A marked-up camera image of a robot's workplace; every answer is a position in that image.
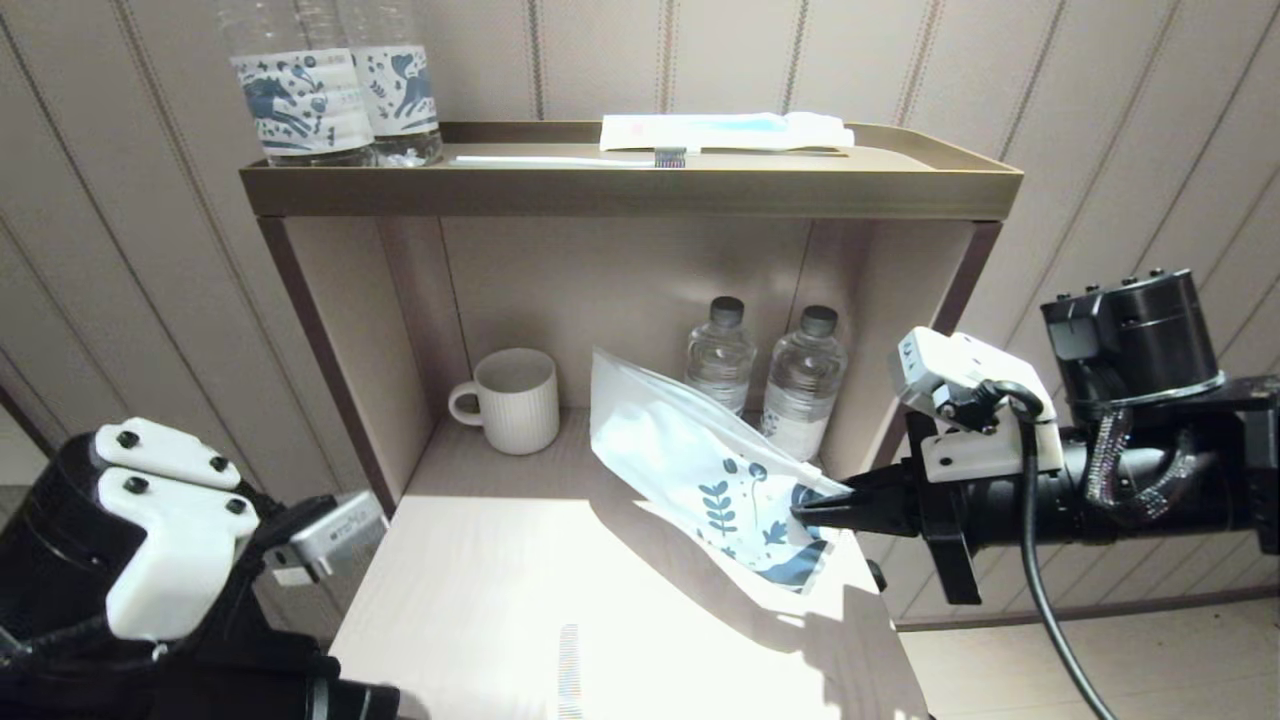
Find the white floral zip pouch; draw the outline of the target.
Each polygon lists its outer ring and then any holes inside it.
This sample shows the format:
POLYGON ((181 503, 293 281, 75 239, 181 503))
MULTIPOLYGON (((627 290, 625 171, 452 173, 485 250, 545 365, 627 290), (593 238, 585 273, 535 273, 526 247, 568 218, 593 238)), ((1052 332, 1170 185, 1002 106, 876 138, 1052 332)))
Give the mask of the white floral zip pouch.
POLYGON ((655 512, 783 591, 805 594, 835 533, 794 507, 840 487, 742 418, 666 375, 594 348, 590 446, 655 512))

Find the white comb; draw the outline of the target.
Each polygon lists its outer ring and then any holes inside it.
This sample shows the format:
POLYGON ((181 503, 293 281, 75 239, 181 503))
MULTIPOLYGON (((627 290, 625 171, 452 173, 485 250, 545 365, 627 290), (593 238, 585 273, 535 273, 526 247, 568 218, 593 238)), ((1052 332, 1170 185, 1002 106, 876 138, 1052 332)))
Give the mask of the white comb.
POLYGON ((584 720, 581 637, 576 623, 559 629, 556 673, 556 720, 584 720))

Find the small clear water bottle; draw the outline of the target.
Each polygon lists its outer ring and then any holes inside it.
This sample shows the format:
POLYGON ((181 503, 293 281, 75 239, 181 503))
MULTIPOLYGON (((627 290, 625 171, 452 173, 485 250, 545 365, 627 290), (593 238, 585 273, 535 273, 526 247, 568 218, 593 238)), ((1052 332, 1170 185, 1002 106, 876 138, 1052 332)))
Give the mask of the small clear water bottle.
POLYGON ((836 310, 810 305, 797 329, 772 348, 760 432, 800 462, 819 454, 849 365, 849 352, 835 337, 837 324, 836 310))
POLYGON ((732 296, 710 301, 707 322, 687 338, 684 382, 732 414, 746 409, 756 346, 744 325, 745 304, 732 296))

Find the white ribbed mug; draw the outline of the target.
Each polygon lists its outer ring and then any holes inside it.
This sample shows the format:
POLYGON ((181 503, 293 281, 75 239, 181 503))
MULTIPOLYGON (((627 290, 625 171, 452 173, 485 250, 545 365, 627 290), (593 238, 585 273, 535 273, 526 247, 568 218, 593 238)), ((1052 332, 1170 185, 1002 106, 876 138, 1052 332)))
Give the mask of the white ribbed mug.
POLYGON ((500 454, 540 452, 561 428, 557 372, 543 351, 503 348, 484 357, 472 378, 451 391, 447 409, 458 423, 481 428, 500 454))

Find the white wrapped blue toothbrush pack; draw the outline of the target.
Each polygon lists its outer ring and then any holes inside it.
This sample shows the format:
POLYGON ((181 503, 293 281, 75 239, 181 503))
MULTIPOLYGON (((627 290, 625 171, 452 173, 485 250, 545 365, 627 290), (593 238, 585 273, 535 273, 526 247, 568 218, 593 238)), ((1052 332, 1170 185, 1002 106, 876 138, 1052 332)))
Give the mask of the white wrapped blue toothbrush pack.
POLYGON ((854 129, 840 118, 809 111, 605 115, 599 137, 602 151, 714 149, 783 152, 840 150, 855 145, 854 129))

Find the brown metal shelf tray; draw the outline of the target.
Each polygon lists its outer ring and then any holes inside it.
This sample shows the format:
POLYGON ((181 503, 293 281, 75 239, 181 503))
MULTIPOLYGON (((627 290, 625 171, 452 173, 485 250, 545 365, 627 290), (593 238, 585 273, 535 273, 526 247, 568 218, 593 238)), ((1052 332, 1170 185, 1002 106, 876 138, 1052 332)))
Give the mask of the brown metal shelf tray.
POLYGON ((915 131, 856 124, 838 152, 602 156, 596 123, 449 122, 431 167, 244 167, 259 217, 768 217, 1005 220, 1024 174, 915 131), (584 167, 463 167, 462 156, 577 158, 584 167))

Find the white toothbrush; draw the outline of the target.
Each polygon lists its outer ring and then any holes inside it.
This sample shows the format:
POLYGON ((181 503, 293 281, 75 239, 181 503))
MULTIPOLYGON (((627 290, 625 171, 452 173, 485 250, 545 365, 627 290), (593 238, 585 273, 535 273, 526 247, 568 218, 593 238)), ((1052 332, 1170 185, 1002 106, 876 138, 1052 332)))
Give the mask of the white toothbrush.
POLYGON ((458 155, 451 160, 454 167, 493 167, 493 168, 602 168, 602 169, 684 169, 687 165, 689 149, 655 149, 649 160, 622 160, 607 158, 576 156, 477 156, 458 155))

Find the beige wooden shelf cabinet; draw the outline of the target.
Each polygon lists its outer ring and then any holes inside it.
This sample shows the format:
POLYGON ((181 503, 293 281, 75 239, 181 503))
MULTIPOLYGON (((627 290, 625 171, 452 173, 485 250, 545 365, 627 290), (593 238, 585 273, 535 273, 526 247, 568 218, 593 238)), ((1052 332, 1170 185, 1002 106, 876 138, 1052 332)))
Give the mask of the beige wooden shelf cabinet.
POLYGON ((262 232, 370 486, 387 509, 430 489, 480 495, 477 471, 419 469, 480 439, 447 410, 479 361, 550 355, 563 423, 582 438, 594 348, 673 378, 721 295, 746 304, 763 352, 804 307, 837 311, 850 366, 819 461, 883 462, 904 428, 890 355, 915 325, 955 329, 995 222, 654 217, 289 218, 262 232))

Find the large bottle blue deer label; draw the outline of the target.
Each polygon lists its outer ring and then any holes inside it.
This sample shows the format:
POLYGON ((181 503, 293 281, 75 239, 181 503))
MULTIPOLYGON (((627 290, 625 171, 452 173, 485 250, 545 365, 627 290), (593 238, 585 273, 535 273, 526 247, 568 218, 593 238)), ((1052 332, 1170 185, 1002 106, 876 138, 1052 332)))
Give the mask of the large bottle blue deer label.
POLYGON ((371 167, 374 132, 339 0, 212 0, 271 167, 371 167))
POLYGON ((417 0, 337 0, 378 165, 442 160, 443 137, 417 0))

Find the white wall fixture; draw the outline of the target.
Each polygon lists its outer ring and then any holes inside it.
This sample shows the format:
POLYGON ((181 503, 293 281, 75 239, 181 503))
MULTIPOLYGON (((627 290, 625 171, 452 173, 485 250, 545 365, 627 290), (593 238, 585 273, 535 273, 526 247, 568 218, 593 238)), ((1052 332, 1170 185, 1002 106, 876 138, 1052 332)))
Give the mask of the white wall fixture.
POLYGON ((0 398, 0 487, 31 487, 49 461, 50 450, 44 439, 0 398))

